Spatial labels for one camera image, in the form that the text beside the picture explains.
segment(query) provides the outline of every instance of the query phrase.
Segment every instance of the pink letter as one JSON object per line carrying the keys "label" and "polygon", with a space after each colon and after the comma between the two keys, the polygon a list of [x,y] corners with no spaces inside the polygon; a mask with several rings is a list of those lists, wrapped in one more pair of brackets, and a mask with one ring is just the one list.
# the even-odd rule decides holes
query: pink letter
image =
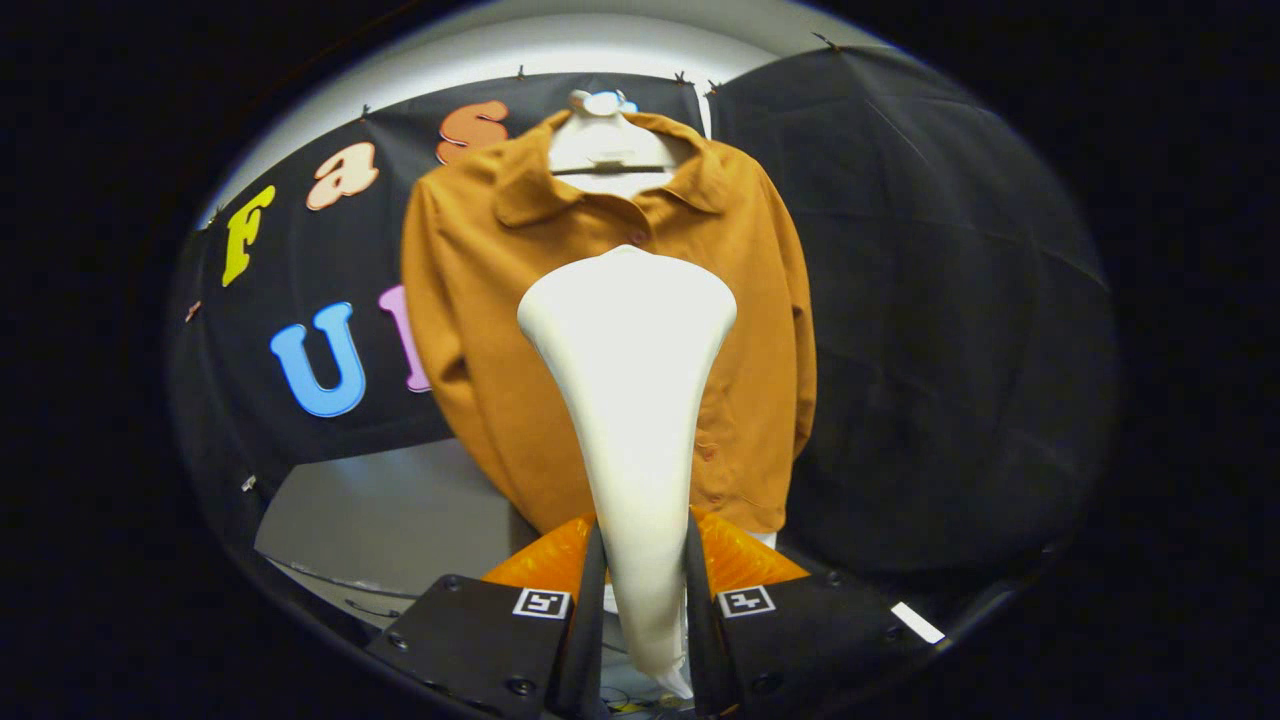
{"label": "pink letter", "polygon": [[398,284],[378,297],[378,306],[387,310],[396,318],[396,328],[401,333],[401,345],[404,347],[404,356],[408,357],[410,375],[404,384],[413,392],[426,392],[431,389],[431,383],[426,380],[422,370],[422,361],[417,359],[417,346],[413,345],[413,333],[408,329],[408,309],[404,306],[404,286]]}

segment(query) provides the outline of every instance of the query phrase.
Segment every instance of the black fabric curtain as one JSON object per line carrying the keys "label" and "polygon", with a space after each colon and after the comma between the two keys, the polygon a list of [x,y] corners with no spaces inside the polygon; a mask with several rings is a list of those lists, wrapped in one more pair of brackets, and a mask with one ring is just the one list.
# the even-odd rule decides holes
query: black fabric curtain
{"label": "black fabric curtain", "polygon": [[713,137],[774,179],[808,261],[818,407],[790,536],[851,570],[922,571],[1068,532],[1119,364],[1093,241],[1052,170],[892,49],[786,58],[709,100]]}

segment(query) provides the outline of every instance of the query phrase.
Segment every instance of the white wall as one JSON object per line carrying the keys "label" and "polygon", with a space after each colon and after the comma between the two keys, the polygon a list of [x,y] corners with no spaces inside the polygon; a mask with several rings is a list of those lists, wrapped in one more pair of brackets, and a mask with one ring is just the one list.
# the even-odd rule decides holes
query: white wall
{"label": "white wall", "polygon": [[[614,10],[602,13],[599,10]],[[259,137],[209,199],[204,227],[273,165],[360,115],[438,90],[525,74],[613,72],[673,78],[684,72],[705,99],[778,58],[840,45],[884,45],[838,19],[780,0],[506,0],[454,14],[378,50],[300,102]]]}

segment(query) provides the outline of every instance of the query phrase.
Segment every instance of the blue letter u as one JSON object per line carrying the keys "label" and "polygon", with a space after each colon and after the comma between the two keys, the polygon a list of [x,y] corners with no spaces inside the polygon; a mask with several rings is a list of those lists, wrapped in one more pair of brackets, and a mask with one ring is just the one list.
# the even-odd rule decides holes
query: blue letter u
{"label": "blue letter u", "polygon": [[329,350],[338,363],[338,387],[325,389],[316,382],[311,370],[302,340],[307,329],[302,325],[289,325],[271,338],[271,352],[280,359],[284,378],[289,382],[293,397],[303,410],[320,418],[334,418],[349,413],[365,397],[365,369],[360,365],[356,343],[351,340],[347,320],[351,318],[349,302],[335,302],[316,313],[315,325],[329,338]]}

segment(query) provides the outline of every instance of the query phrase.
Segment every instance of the orange letter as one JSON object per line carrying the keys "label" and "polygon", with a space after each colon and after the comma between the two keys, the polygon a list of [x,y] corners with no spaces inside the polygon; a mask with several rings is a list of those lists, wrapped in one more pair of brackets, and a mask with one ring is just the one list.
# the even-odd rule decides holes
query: orange letter
{"label": "orange letter", "polygon": [[365,191],[378,179],[374,143],[357,142],[339,150],[316,169],[316,179],[320,182],[307,195],[307,208],[312,210],[324,210],[344,195]]}
{"label": "orange letter", "polygon": [[440,123],[440,137],[444,142],[435,146],[435,159],[448,165],[472,147],[507,140],[507,128],[498,120],[506,118],[508,113],[507,106],[497,100],[463,105],[449,113]]}
{"label": "orange letter", "polygon": [[260,208],[266,208],[275,200],[275,186],[269,184],[266,190],[257,193],[243,208],[232,215],[227,222],[227,269],[223,270],[223,287],[230,284],[233,279],[248,268],[248,255],[244,252],[246,245],[253,245],[257,238],[257,227],[262,219]]}

